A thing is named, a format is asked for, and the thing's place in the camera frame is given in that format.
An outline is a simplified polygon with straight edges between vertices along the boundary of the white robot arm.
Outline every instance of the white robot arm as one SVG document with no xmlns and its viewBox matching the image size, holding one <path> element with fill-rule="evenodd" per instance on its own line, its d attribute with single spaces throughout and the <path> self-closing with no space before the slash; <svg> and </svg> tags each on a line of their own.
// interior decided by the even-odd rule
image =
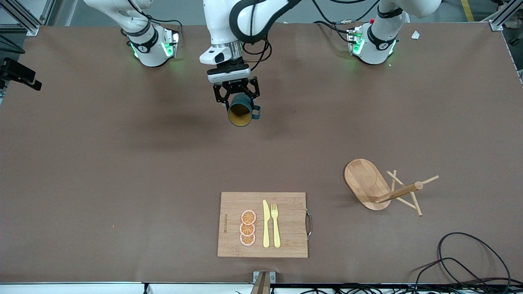
<svg viewBox="0 0 523 294">
<path fill-rule="evenodd" d="M 239 59 L 242 56 L 240 41 L 256 43 L 264 39 L 276 19 L 299 2 L 301 0 L 204 0 L 212 47 L 202 54 L 200 62 L 217 65 Z M 362 43 L 374 43 L 376 49 L 370 50 L 372 46 L 357 46 L 356 50 L 353 48 L 353 53 L 364 62 L 382 63 L 405 22 L 403 11 L 423 18 L 436 11 L 440 3 L 441 0 L 381 0 L 374 24 L 361 27 L 361 39 L 365 41 Z M 223 76 L 213 80 L 210 75 L 209 81 L 219 82 L 225 78 Z"/>
<path fill-rule="evenodd" d="M 381 0 L 374 23 L 351 31 L 350 53 L 368 64 L 383 63 L 392 54 L 397 34 L 405 23 L 403 11 L 424 18 L 436 11 L 441 0 Z"/>
<path fill-rule="evenodd" d="M 151 7 L 154 0 L 84 0 L 116 21 L 131 40 L 134 55 L 142 64 L 160 66 L 176 52 L 178 33 L 151 21 L 137 9 Z"/>
</svg>

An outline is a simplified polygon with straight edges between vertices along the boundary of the mug handle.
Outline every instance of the mug handle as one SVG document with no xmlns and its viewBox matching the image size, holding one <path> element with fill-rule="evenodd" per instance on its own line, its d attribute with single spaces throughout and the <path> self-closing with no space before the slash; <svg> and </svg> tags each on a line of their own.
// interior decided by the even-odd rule
<svg viewBox="0 0 523 294">
<path fill-rule="evenodd" d="M 253 115 L 253 119 L 260 119 L 260 113 L 262 112 L 262 108 L 259 106 L 259 105 L 255 105 L 253 107 L 253 112 L 252 112 L 252 115 Z"/>
</svg>

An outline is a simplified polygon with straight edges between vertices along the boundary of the green light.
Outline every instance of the green light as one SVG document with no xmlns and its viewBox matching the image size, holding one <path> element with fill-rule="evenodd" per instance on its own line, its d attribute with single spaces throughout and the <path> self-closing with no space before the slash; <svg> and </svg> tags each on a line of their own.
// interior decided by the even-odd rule
<svg viewBox="0 0 523 294">
<path fill-rule="evenodd" d="M 396 45 L 396 41 L 394 41 L 391 45 L 391 50 L 389 51 L 389 55 L 392 54 L 392 51 L 394 50 L 394 45 Z"/>
<path fill-rule="evenodd" d="M 139 58 L 138 53 L 136 53 L 136 49 L 134 48 L 132 43 L 131 43 L 131 48 L 132 48 L 132 51 L 134 52 L 134 57 Z"/>
<path fill-rule="evenodd" d="M 354 45 L 354 54 L 358 55 L 359 53 L 361 53 L 361 48 L 363 48 L 364 44 L 365 44 L 365 39 L 364 38 L 360 38 L 358 43 L 356 43 Z"/>
<path fill-rule="evenodd" d="M 164 44 L 162 42 L 162 48 L 164 49 L 165 51 L 165 55 L 167 55 L 167 57 L 171 57 L 173 56 L 173 47 L 169 44 Z"/>
</svg>

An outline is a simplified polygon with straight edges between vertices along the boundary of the dark green mug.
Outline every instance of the dark green mug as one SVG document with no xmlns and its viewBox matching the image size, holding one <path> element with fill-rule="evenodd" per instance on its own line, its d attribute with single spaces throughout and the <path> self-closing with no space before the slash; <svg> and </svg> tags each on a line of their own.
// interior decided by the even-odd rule
<svg viewBox="0 0 523 294">
<path fill-rule="evenodd" d="M 232 99 L 228 111 L 229 121 L 237 127 L 244 127 L 253 119 L 259 119 L 261 110 L 262 108 L 258 105 L 251 105 L 251 99 L 247 95 L 240 93 Z"/>
</svg>

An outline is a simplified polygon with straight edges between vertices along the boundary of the toy orange slice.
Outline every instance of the toy orange slice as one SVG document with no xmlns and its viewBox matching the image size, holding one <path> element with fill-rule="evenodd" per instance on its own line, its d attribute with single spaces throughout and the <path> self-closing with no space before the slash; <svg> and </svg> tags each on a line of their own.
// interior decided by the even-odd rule
<svg viewBox="0 0 523 294">
<path fill-rule="evenodd" d="M 256 241 L 256 235 L 252 235 L 249 237 L 240 235 L 240 242 L 245 246 L 251 246 L 252 244 L 254 244 L 254 241 Z"/>
<path fill-rule="evenodd" d="M 240 224 L 240 234 L 245 236 L 245 237 L 249 237 L 249 236 L 252 236 L 254 234 L 254 231 L 256 230 L 256 228 L 254 227 L 253 224 Z"/>
<path fill-rule="evenodd" d="M 242 223 L 253 224 L 256 221 L 256 214 L 252 210 L 245 210 L 242 213 Z"/>
</svg>

